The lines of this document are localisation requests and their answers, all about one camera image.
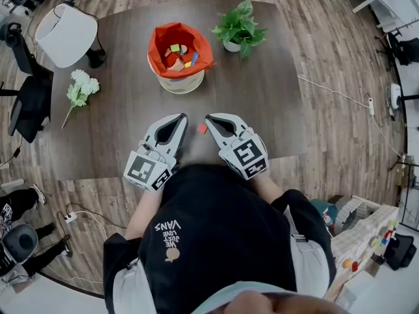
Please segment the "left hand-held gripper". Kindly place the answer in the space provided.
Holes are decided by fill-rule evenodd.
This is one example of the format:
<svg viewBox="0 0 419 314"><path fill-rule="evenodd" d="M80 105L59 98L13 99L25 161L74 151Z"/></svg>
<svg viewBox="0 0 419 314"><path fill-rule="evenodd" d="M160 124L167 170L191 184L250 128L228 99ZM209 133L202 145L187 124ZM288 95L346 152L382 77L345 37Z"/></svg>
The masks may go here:
<svg viewBox="0 0 419 314"><path fill-rule="evenodd" d="M124 177L132 184L150 192L158 192L173 175L177 152L183 144L188 117L171 114L151 124L145 142L131 151Z"/></svg>

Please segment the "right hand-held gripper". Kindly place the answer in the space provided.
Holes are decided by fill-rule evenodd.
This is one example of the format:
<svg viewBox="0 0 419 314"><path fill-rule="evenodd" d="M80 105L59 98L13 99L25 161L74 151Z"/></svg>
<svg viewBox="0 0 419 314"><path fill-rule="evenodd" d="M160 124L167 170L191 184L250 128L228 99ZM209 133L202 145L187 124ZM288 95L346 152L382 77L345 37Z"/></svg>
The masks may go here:
<svg viewBox="0 0 419 314"><path fill-rule="evenodd" d="M206 115L205 121L219 148L224 148L219 151L221 159L242 178L250 180L268 169L268 154L260 137L237 139L231 144L233 137L239 137L249 129L241 117L212 113Z"/></svg>

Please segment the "person's left forearm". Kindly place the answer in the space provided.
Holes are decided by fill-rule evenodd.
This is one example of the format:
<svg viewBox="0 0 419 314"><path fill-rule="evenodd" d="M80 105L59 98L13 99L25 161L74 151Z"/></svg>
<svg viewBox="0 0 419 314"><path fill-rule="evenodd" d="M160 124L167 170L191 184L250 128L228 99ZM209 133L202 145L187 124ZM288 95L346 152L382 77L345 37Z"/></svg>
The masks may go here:
<svg viewBox="0 0 419 314"><path fill-rule="evenodd" d="M158 192L144 191L137 208L132 215L124 238L127 240L143 237L152 218L156 215L162 201L162 190Z"/></svg>

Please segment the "person's right forearm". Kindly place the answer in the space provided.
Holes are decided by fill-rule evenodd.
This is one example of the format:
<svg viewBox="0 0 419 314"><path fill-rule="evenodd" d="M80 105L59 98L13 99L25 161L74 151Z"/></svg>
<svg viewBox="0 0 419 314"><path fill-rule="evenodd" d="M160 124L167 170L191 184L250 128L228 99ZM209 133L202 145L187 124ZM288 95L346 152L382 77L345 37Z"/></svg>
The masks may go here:
<svg viewBox="0 0 419 314"><path fill-rule="evenodd" d="M253 178L253 185L257 194L269 204L272 204L284 193L284 191L270 178L270 175L266 173L255 176Z"/></svg>

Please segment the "beige fabric basket red lining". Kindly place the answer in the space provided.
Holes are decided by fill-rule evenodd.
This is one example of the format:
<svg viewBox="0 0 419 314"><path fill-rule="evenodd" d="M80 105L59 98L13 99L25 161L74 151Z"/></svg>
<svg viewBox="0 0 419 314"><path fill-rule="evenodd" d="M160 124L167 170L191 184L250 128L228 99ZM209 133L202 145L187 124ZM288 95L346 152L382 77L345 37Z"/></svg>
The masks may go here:
<svg viewBox="0 0 419 314"><path fill-rule="evenodd" d="M199 57L196 63L180 72L167 70L162 59L173 44L184 44L197 51ZM173 94L187 94L197 89L206 70L214 65L208 40L198 30L181 22L155 28L149 42L147 60L160 85Z"/></svg>

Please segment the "person's black t-shirt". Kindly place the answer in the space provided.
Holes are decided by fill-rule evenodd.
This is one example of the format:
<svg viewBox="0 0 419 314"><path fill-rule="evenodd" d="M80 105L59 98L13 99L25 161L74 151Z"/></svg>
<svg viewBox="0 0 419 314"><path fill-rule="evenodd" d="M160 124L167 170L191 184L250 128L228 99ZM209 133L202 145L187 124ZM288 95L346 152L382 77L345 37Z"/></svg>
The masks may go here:
<svg viewBox="0 0 419 314"><path fill-rule="evenodd" d="M337 273L325 223L302 192L269 204L253 178L224 166L180 169L143 237L124 236L103 246L109 314L193 314L244 290L325 299Z"/></svg>

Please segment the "white artificial flower bouquet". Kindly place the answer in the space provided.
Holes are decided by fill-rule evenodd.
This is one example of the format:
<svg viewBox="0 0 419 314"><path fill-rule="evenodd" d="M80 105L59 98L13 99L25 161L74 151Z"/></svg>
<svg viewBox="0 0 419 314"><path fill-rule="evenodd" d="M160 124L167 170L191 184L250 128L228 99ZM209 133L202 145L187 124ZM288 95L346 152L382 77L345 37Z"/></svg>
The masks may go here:
<svg viewBox="0 0 419 314"><path fill-rule="evenodd" d="M84 107L88 98L100 90L100 83L96 78L90 77L84 70L76 69L71 73L73 84L69 85L67 98L70 100L70 108L66 114L62 128L65 127L71 111L76 107Z"/></svg>

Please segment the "potted green plant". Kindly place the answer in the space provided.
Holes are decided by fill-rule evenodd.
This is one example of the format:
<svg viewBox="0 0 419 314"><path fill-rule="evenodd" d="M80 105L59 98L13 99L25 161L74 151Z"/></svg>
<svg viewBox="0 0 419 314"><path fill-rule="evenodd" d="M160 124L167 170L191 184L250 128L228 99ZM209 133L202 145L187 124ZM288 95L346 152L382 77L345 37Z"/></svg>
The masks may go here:
<svg viewBox="0 0 419 314"><path fill-rule="evenodd" d="M220 24L211 32L223 42L227 51L239 52L241 60L248 58L255 47L266 41L268 30L257 27L251 1L242 1L226 14L219 13L218 16Z"/></svg>

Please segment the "teal waste bin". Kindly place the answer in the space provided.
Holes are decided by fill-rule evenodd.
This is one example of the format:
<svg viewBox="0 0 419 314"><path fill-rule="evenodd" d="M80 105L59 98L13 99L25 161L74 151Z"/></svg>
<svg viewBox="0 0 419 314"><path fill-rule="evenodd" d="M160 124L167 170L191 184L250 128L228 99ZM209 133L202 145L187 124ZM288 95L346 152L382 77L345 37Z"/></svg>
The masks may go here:
<svg viewBox="0 0 419 314"><path fill-rule="evenodd" d="M338 209L336 205L321 200L312 200L311 204L316 208L325 225L327 227L334 228L335 220L338 215Z"/></svg>

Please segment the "black office chair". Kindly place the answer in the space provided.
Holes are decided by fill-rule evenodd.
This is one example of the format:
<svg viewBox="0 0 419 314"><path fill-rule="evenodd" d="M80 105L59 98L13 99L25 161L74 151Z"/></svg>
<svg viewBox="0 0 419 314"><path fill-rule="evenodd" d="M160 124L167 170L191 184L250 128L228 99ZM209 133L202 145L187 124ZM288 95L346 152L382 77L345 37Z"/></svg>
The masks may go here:
<svg viewBox="0 0 419 314"><path fill-rule="evenodd" d="M390 71L395 59L400 65L408 66L411 63L419 63L419 38L408 41L400 41L393 33L387 33L382 37L374 37L380 42L383 50L376 49L376 53L385 54L389 61L387 71Z"/></svg>
<svg viewBox="0 0 419 314"><path fill-rule="evenodd" d="M43 130L44 120L50 118L54 73L40 65L29 51L19 23L3 24L0 41L12 49L21 72L28 74L19 90L4 89L0 85L0 97L16 98L10 114L9 135L17 131L32 143L37 133Z"/></svg>

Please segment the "white shade table lamp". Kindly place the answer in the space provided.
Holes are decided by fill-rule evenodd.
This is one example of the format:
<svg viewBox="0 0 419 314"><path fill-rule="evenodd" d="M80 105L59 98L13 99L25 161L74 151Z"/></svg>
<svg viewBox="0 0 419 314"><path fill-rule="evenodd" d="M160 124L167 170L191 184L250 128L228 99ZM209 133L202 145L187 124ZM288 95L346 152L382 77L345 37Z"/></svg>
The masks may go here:
<svg viewBox="0 0 419 314"><path fill-rule="evenodd" d="M83 56L88 58L93 69L100 67L105 59L105 50L94 50L99 42L98 21L91 15L61 3L42 19L35 32L35 40L56 67L67 68Z"/></svg>

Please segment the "white round device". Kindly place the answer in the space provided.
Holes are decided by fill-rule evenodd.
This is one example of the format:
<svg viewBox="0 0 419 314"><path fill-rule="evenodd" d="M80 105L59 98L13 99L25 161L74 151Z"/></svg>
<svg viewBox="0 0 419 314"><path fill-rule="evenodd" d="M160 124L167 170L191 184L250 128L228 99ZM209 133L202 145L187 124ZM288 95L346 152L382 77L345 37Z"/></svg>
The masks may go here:
<svg viewBox="0 0 419 314"><path fill-rule="evenodd" d="M387 87L387 99L389 108L392 111L398 110L401 103L401 87L398 84L390 84Z"/></svg>

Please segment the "wooden toy board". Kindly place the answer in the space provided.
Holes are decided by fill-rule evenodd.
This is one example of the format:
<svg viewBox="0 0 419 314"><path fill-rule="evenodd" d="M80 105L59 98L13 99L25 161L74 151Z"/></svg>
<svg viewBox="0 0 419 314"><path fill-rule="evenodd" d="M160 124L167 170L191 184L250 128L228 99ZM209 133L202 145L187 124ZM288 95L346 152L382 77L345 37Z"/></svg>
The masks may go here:
<svg viewBox="0 0 419 314"><path fill-rule="evenodd" d="M350 281L359 281L362 290L372 283L373 278L365 270L372 266L373 255L384 254L395 234L399 208L357 196L337 205L335 236L331 240L337 274L325 299L348 309L356 299L355 292L348 290Z"/></svg>

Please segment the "black bag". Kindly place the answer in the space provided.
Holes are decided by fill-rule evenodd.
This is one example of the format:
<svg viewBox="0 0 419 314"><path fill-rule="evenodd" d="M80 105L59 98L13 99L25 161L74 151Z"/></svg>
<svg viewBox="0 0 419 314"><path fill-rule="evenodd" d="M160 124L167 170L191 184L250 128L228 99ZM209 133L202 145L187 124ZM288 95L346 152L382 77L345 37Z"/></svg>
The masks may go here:
<svg viewBox="0 0 419 314"><path fill-rule="evenodd" d="M390 239L390 242L384 253L384 258L387 265L396 271L399 268L406 268L409 266L417 248L414 245L414 238L411 235L401 235L396 233Z"/></svg>

